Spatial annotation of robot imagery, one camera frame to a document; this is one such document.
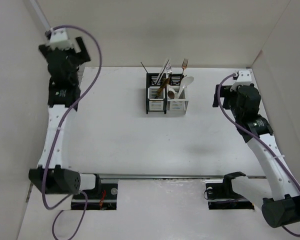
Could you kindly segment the large white ceramic spoon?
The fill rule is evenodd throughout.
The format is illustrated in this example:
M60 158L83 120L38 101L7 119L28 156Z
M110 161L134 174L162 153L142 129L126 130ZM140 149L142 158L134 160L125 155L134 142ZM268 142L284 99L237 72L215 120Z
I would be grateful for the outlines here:
M190 85L193 81L194 81L194 77L193 76L186 76L184 77L181 82L180 82L180 87L179 87L179 91L178 91L178 95L177 98L179 99L183 90Z

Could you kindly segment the copper rose-gold fork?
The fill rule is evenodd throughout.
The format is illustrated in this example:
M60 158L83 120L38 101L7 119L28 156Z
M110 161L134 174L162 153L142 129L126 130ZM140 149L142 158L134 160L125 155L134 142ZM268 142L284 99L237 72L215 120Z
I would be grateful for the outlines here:
M184 71L187 69L188 67L188 62L189 62L189 59L188 58L185 58L182 62L182 65L181 65L181 68L182 68L182 75L184 74Z

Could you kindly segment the brown wooden spoon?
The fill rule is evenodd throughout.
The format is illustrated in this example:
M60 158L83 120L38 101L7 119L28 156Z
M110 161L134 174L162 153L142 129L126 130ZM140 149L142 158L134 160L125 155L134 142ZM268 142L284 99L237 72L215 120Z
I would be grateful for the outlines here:
M170 99L174 99L175 98L175 92L172 91L172 90L169 90L167 92L167 96L170 98Z

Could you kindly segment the silver steel fork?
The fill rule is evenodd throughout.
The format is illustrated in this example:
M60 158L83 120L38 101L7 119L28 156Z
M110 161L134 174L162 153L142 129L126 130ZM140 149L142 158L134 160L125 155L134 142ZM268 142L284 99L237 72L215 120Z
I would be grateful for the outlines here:
M171 67L171 65L170 64L168 64L167 66L166 66L166 72L167 72L167 74L168 75L171 75L172 74L172 67Z

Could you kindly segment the copper rose-gold knife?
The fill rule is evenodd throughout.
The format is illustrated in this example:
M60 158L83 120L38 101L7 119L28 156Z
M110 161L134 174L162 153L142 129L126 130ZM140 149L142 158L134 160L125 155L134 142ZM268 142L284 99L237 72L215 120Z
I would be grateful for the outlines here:
M169 84L170 83L170 79L171 79L170 76L168 76L167 78L165 78L163 80L162 84L161 84L161 87L165 87L167 84Z

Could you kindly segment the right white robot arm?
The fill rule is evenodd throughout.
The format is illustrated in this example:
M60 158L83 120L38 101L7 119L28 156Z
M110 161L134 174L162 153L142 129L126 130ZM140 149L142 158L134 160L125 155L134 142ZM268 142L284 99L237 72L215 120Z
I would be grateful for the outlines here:
M268 181L268 189L254 185L242 172L228 173L213 199L243 197L257 206L264 220L272 228L300 222L300 184L292 175L281 155L273 130L266 118L259 114L261 95L254 84L216 85L212 106L224 113L230 110L244 142L256 156Z

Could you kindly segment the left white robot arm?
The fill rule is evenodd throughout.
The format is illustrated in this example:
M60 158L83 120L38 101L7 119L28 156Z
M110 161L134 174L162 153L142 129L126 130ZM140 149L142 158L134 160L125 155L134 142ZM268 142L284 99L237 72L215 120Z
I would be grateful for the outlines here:
M84 191L90 198L101 195L97 174L71 170L68 146L73 120L81 98L79 68L91 60L81 37L76 37L80 51L73 46L40 45L50 73L48 86L48 127L44 148L29 180L44 194L76 195Z

